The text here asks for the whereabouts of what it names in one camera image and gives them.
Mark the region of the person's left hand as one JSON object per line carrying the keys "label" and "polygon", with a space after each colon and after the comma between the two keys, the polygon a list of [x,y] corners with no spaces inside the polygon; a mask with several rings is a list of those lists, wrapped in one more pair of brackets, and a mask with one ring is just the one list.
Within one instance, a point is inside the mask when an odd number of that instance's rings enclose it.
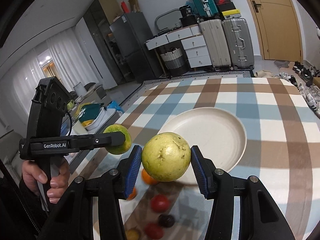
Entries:
{"label": "person's left hand", "polygon": [[[41,170],[34,161],[25,160],[22,164],[22,178],[28,189],[35,194],[39,194],[37,183],[45,184],[48,178],[43,170]],[[52,177],[50,180],[50,189],[47,196],[52,204],[56,204],[68,187],[70,178],[69,164],[66,160],[60,166],[59,175]]]}

